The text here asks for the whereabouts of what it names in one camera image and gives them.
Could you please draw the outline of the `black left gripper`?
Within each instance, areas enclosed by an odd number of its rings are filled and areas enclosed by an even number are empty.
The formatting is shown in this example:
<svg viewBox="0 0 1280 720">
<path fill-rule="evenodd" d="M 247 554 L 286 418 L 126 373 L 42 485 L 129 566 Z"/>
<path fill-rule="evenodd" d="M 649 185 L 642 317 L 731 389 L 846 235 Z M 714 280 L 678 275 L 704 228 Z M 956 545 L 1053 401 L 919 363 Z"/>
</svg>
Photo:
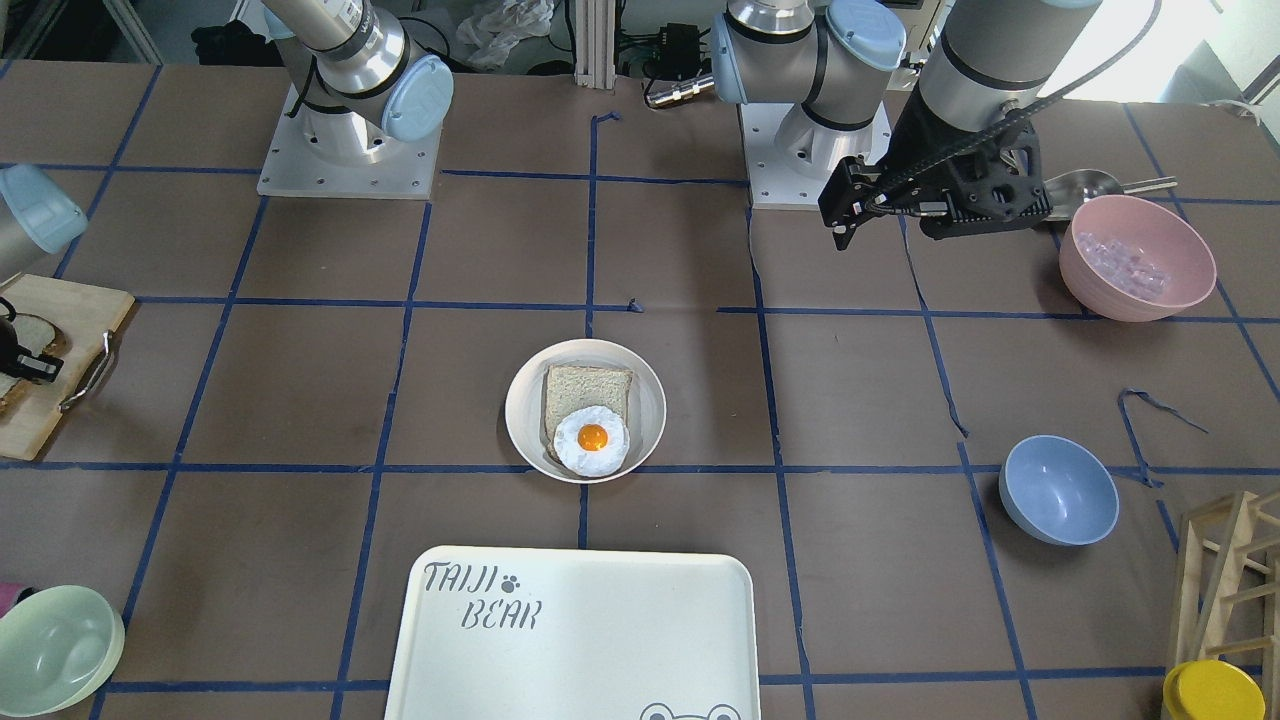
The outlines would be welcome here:
<svg viewBox="0 0 1280 720">
<path fill-rule="evenodd" d="M 1028 229 L 1051 209 L 1032 111 L 997 111 L 979 131 L 957 129 L 928 108 L 905 108 L 874 165 L 840 160 L 818 196 L 837 249 L 882 217 L 914 217 L 933 240 Z"/>
</svg>

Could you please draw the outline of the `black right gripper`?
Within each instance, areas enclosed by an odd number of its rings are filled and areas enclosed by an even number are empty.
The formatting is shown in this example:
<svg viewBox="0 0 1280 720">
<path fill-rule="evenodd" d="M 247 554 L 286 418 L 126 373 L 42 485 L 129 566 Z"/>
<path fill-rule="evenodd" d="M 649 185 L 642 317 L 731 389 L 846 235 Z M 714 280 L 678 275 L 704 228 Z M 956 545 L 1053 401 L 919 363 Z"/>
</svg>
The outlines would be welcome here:
<svg viewBox="0 0 1280 720">
<path fill-rule="evenodd" d="M 5 299 L 1 299 L 1 373 L 36 384 L 52 383 L 59 377 L 64 361 L 49 354 L 33 356 L 20 350 L 13 325 L 17 310 Z"/>
</svg>

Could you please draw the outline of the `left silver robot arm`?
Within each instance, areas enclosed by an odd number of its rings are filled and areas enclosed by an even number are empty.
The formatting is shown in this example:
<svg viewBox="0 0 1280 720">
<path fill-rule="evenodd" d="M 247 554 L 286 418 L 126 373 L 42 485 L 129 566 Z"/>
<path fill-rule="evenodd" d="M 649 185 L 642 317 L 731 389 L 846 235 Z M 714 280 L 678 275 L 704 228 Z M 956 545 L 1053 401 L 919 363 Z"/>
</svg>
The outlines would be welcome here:
<svg viewBox="0 0 1280 720">
<path fill-rule="evenodd" d="M 813 209 L 846 249 L 882 217 L 933 240 L 1050 217 L 1030 115 L 1096 1 L 956 1 L 899 117 L 884 95 L 910 49 L 878 1 L 730 1 L 710 27 L 710 79 L 739 106 L 762 209 Z"/>
</svg>

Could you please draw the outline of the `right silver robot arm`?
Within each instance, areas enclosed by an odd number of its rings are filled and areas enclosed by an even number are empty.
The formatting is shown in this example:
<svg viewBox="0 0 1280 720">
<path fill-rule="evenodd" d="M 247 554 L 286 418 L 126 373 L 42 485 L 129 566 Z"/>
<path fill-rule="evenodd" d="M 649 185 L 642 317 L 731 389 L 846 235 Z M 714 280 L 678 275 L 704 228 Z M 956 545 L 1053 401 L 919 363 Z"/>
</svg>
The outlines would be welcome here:
<svg viewBox="0 0 1280 720">
<path fill-rule="evenodd" d="M 451 68 L 371 1 L 260 1 L 291 73 L 292 100 L 271 138 L 257 191 L 289 199 L 428 200 Z M 3 168 L 3 287 L 88 227 L 44 170 Z M 64 360 L 23 345 L 3 297 L 3 375 L 52 383 Z"/>
</svg>

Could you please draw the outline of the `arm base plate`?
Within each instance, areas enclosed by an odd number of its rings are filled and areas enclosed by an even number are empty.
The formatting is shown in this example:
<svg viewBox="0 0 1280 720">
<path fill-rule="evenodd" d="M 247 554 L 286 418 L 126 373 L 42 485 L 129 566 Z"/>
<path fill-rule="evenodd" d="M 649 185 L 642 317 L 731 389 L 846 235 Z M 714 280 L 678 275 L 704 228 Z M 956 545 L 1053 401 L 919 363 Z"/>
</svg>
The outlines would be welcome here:
<svg viewBox="0 0 1280 720">
<path fill-rule="evenodd" d="M 814 122 L 799 104 L 739 106 L 753 206 L 815 211 L 837 163 L 873 165 L 887 152 L 891 123 L 884 104 L 860 129 L 837 131 Z"/>
<path fill-rule="evenodd" d="M 326 114 L 302 105 L 291 88 L 257 182 L 261 196 L 289 199 L 431 197 L 442 129 L 401 142 L 352 113 Z"/>
</svg>

